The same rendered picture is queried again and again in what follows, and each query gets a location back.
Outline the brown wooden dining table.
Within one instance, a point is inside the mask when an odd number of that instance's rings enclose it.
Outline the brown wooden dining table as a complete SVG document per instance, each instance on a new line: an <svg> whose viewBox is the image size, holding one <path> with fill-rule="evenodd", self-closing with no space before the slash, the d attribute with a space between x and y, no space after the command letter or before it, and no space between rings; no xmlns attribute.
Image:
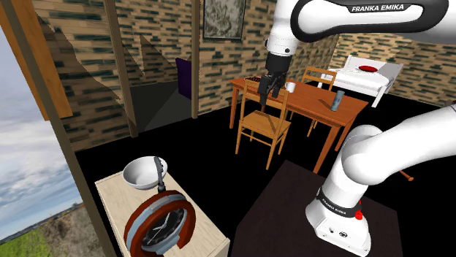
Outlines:
<svg viewBox="0 0 456 257"><path fill-rule="evenodd" d="M289 95L298 93L298 87L300 83L296 82L295 84L296 87L294 92L289 93ZM311 90L316 90L316 92L319 92L319 88L310 85L307 86L309 86ZM269 96L269 98L276 101L280 101L282 99L281 96L279 96L277 99L274 99L271 96ZM330 110L330 107L334 98L335 93L332 91L329 93L329 96L317 96L316 98L307 99L305 97L302 97L301 102L303 103L303 106L299 112L296 112L299 115L314 119L315 121L323 123L330 127L330 132L319 155L319 159L316 162L316 166L313 168L314 173L319 172L319 169L328 151L332 147L339 130L343 129L343 133L338 141L338 144L335 147L336 150L338 150L342 145L357 115L364 109L364 107L368 105L368 103L365 101L349 96L344 96L341 100L338 110L336 112L333 112ZM292 106L289 104L289 102L291 102L290 99L291 97L289 96L286 111L292 111Z"/></svg>

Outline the grey kitchen tool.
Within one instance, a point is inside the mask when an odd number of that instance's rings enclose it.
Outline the grey kitchen tool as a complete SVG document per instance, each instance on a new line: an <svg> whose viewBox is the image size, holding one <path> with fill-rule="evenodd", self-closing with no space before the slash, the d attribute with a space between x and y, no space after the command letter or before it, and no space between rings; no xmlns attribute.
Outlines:
<svg viewBox="0 0 456 257"><path fill-rule="evenodd" d="M157 188L157 190L158 190L159 193L162 193L162 192L166 191L166 186L164 184L163 175L162 175L162 173L163 173L163 165L161 163L160 157L154 156L153 159L154 159L154 163L156 165L156 171L157 171L157 177L158 177L158 184L157 184L158 188Z"/></svg>

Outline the grey-blue tall cup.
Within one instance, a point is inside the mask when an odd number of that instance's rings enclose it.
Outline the grey-blue tall cup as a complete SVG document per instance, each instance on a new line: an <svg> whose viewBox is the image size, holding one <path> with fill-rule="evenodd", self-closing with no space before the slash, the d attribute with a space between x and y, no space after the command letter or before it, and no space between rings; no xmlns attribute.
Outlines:
<svg viewBox="0 0 456 257"><path fill-rule="evenodd" d="M338 90L336 92L335 98L333 99L333 102L332 102L331 107L330 107L331 111L336 112L338 110L344 94L345 94L345 92L342 91L342 90Z"/></svg>

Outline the dark purple block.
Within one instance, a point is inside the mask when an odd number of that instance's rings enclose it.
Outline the dark purple block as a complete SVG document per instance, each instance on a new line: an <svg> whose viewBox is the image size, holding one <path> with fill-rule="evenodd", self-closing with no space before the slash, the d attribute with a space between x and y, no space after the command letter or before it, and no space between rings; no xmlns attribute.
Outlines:
<svg viewBox="0 0 456 257"><path fill-rule="evenodd" d="M176 58L178 69L178 93L191 99L191 62L182 58Z"/></svg>

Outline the white bed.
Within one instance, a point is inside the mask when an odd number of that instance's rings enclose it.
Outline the white bed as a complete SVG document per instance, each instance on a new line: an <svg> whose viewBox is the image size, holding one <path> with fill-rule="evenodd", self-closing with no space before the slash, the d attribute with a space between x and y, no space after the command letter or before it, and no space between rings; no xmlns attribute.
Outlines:
<svg viewBox="0 0 456 257"><path fill-rule="evenodd" d="M372 107L377 107L382 96L389 92L402 68L403 64L392 64L349 55L344 67L329 69L329 71L337 73L334 86L374 96Z"/></svg>

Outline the light wooden chair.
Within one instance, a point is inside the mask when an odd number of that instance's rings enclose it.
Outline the light wooden chair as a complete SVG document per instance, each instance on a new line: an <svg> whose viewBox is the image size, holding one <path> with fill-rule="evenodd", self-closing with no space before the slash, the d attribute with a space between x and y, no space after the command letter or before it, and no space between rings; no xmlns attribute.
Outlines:
<svg viewBox="0 0 456 257"><path fill-rule="evenodd" d="M238 154L242 136L248 137L251 141L256 140L261 142L262 144L270 147L266 164L266 169L269 169L275 149L277 145L279 145L278 154L281 153L291 125L289 121L285 121L289 91L284 87L278 88L278 96L281 96L282 99L280 101L276 101L269 98L268 92L265 94L260 93L259 86L260 83L256 83L252 80L244 80L235 153ZM269 115L261 110L254 110L253 112L245 115L245 105L247 99L258 102L262 106L274 107L277 110L280 110L280 117L277 118L276 116Z"/></svg>
<svg viewBox="0 0 456 257"><path fill-rule="evenodd" d="M302 77L302 80L299 84L298 87L298 93L294 93L292 95L289 95L291 97L291 102L289 104L292 106L292 114L294 112L299 112L299 110L302 108L303 103L301 102L301 98L305 97L307 98L316 98L317 96L329 96L329 93L332 90L333 83L335 82L335 77L337 75L337 72L335 71L330 71L326 69L320 69L312 66L307 66L304 71L304 75ZM312 80L314 82L318 82L319 85L317 88L319 88L319 92L316 92L316 90L311 90L309 86L305 85L302 88L302 85L305 80ZM327 89L327 93L322 93L322 85L323 84L328 84L329 88Z"/></svg>

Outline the red and blue round clock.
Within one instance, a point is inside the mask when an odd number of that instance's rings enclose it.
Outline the red and blue round clock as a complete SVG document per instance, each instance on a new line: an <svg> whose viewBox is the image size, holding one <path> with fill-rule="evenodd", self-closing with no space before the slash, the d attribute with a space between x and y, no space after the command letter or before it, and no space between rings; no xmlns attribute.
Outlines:
<svg viewBox="0 0 456 257"><path fill-rule="evenodd" d="M131 257L164 257L174 246L183 248L194 233L196 212L175 190L143 202L130 216L123 240Z"/></svg>

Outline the white bowl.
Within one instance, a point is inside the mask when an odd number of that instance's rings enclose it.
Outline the white bowl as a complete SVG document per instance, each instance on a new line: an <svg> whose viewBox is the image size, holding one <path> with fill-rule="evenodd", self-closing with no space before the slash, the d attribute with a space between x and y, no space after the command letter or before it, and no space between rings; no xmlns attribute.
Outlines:
<svg viewBox="0 0 456 257"><path fill-rule="evenodd" d="M127 185L140 190L148 190L158 185L156 156L144 156L129 162L122 171Z"/></svg>

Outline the dark robot stand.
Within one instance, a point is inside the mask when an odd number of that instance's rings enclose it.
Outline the dark robot stand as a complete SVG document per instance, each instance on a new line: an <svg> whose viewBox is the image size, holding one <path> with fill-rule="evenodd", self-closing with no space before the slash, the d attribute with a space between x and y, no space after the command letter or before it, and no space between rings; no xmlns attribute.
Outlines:
<svg viewBox="0 0 456 257"><path fill-rule="evenodd" d="M358 257L318 238L305 217L324 178L285 161L246 213L230 257ZM371 249L366 257L407 257L397 212L362 197Z"/></svg>

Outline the pale wooden cabinet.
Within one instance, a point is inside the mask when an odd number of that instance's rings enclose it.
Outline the pale wooden cabinet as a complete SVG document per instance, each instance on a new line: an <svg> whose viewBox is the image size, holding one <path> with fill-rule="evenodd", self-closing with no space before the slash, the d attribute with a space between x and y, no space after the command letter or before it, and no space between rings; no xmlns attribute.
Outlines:
<svg viewBox="0 0 456 257"><path fill-rule="evenodd" d="M96 181L96 188L110 220L123 257L131 257L124 242L124 228L130 215L147 199L157 193L155 188L138 190L127 185L118 172ZM190 242L184 247L173 246L164 257L228 257L229 238L216 227L189 195L186 199L196 212L196 226Z"/></svg>

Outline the framed grey wall picture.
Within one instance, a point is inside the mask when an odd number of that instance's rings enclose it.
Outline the framed grey wall picture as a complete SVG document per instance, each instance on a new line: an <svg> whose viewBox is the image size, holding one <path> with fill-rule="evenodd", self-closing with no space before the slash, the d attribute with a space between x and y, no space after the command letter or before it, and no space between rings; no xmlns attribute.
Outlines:
<svg viewBox="0 0 456 257"><path fill-rule="evenodd" d="M246 0L204 0L203 39L242 39Z"/></svg>

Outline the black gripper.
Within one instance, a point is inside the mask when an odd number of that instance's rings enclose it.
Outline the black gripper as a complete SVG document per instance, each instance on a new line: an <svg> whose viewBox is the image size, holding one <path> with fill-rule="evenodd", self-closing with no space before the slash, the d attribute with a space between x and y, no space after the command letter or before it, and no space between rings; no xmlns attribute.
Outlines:
<svg viewBox="0 0 456 257"><path fill-rule="evenodd" d="M272 53L267 54L265 68L267 70L266 75L262 75L259 81L258 94L260 96L259 103L262 106L266 105L267 95L270 92L271 74L272 79L272 93L273 98L277 98L280 89L286 82L286 73L289 71L289 66L292 60L292 56L281 56Z"/></svg>

